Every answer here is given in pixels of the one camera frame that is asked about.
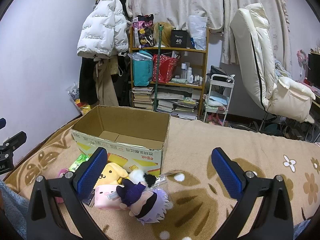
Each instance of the fan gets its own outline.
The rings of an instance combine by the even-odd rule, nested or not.
[[[297,52],[297,57],[299,65],[301,66],[300,76],[302,76],[303,65],[306,66],[306,69],[308,67],[308,56],[303,50],[300,50]]]

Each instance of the green pole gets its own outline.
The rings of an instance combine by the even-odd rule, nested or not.
[[[157,59],[157,74],[156,74],[156,86],[155,86],[155,101],[153,102],[153,111],[157,109],[157,93],[158,93],[158,77],[159,77],[159,65],[160,65],[160,49],[161,49],[161,38],[162,38],[163,26],[159,25],[159,44],[158,44],[158,59]]]

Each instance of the purple-haired doll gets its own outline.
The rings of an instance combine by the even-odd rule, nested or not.
[[[120,207],[130,207],[130,216],[135,216],[143,225],[164,219],[169,200],[163,189],[146,190],[144,182],[134,184],[129,179],[123,179],[122,183],[124,187],[117,187],[116,191],[122,201]]]

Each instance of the computer monitor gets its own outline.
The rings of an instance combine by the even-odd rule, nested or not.
[[[309,54],[308,81],[320,88],[320,55]]]

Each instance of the black piping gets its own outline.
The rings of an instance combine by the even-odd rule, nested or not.
[[[253,39],[252,39],[252,35],[250,34],[250,37],[251,37],[251,43],[252,43],[252,49],[253,49],[253,55],[254,55],[254,60],[256,62],[256,69],[257,69],[257,74],[258,74],[258,79],[259,79],[259,86],[260,86],[260,102],[261,102],[261,105],[264,109],[264,111],[266,112],[266,109],[264,108],[264,105],[262,103],[262,82],[261,82],[261,76],[260,76],[260,73],[259,73],[259,67],[258,67],[258,62],[257,62],[257,56],[256,56],[256,51],[254,50],[254,45],[253,45]]]

